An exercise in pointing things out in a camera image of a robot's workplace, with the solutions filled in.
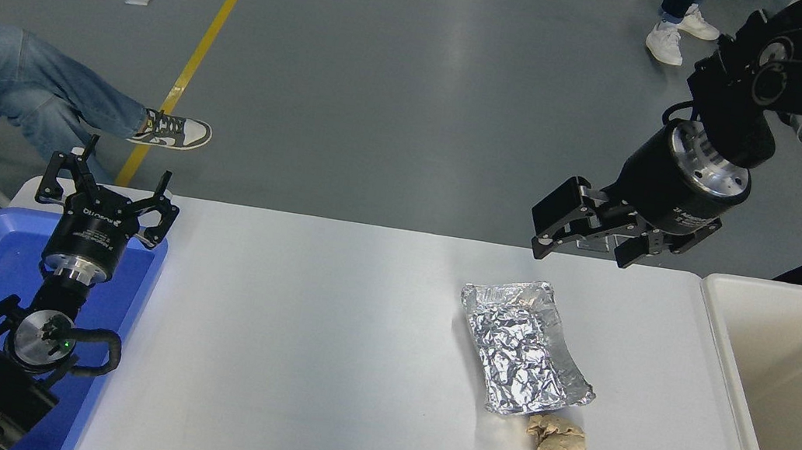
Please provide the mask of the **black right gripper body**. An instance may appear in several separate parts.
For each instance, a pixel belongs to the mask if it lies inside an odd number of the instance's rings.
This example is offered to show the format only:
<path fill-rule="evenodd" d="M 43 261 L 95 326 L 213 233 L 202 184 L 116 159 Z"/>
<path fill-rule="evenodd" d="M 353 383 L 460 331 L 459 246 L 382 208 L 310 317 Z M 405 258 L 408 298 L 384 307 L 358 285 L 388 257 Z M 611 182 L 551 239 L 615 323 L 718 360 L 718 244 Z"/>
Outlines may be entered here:
<path fill-rule="evenodd" d="M 662 232 L 692 234 L 740 204 L 743 168 L 725 159 L 703 129 L 666 124 L 627 158 L 608 197 Z"/>

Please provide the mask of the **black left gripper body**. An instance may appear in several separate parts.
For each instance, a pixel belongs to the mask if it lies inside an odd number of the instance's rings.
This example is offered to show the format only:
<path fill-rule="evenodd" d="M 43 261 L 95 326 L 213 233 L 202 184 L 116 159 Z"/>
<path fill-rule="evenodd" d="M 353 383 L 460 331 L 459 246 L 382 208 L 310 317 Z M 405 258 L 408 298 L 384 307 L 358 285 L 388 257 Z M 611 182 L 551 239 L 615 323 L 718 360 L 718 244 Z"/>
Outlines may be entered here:
<path fill-rule="evenodd" d="M 85 191 L 71 195 L 42 260 L 59 264 L 75 258 L 114 272 L 145 212 L 138 202 L 108 188 L 100 187 L 94 195 Z"/>

